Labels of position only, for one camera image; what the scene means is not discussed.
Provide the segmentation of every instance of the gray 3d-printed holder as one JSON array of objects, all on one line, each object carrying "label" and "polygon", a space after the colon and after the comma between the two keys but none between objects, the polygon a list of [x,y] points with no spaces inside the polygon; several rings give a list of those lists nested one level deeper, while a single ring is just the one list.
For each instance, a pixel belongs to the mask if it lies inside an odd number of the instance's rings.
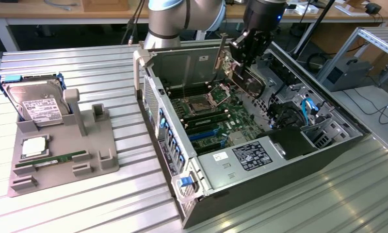
[{"label": "gray 3d-printed holder", "polygon": [[[64,90],[64,100],[73,114],[62,116],[62,124],[37,128],[33,121],[17,122],[9,197],[118,170],[108,110],[96,104],[80,111],[77,89]],[[46,139],[46,150],[21,158],[22,141],[34,137]]]}]

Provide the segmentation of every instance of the motherboard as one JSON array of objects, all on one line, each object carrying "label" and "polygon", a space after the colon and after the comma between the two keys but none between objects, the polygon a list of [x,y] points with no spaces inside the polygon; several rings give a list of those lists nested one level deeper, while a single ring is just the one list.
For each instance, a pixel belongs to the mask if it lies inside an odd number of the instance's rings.
[{"label": "motherboard", "polygon": [[228,83],[206,87],[206,93],[172,99],[173,109],[198,155],[245,143],[262,132],[242,106],[238,98],[241,91]]}]

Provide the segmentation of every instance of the blue cable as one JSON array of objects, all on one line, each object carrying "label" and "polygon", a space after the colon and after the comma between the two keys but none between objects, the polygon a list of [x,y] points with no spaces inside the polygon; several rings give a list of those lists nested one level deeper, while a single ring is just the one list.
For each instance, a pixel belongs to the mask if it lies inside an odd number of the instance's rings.
[{"label": "blue cable", "polygon": [[314,105],[313,100],[310,98],[304,98],[302,99],[302,101],[301,101],[301,113],[302,113],[302,116],[304,116],[304,119],[305,119],[305,125],[309,125],[308,115],[305,113],[305,103],[306,102],[309,103],[309,108],[310,109],[314,109],[316,111],[318,111],[318,108]]}]

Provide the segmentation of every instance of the warning label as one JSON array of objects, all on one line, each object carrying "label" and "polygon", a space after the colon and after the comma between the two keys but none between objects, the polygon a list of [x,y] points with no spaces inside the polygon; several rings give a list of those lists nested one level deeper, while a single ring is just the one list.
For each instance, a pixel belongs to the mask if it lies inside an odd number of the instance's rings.
[{"label": "warning label", "polygon": [[34,123],[62,118],[54,99],[24,101],[22,105]]},{"label": "warning label", "polygon": [[233,149],[234,155],[242,165],[244,170],[250,171],[254,168],[272,162],[260,142],[253,142]]}]

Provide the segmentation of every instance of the hard drive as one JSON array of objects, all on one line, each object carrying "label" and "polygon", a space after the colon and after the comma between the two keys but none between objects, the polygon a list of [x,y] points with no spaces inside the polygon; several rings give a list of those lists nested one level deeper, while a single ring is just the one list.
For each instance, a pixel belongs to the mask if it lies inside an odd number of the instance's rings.
[{"label": "hard drive", "polygon": [[34,121],[38,127],[61,124],[62,116],[70,114],[64,101],[61,74],[22,77],[6,76],[0,89],[9,98],[22,121]]}]

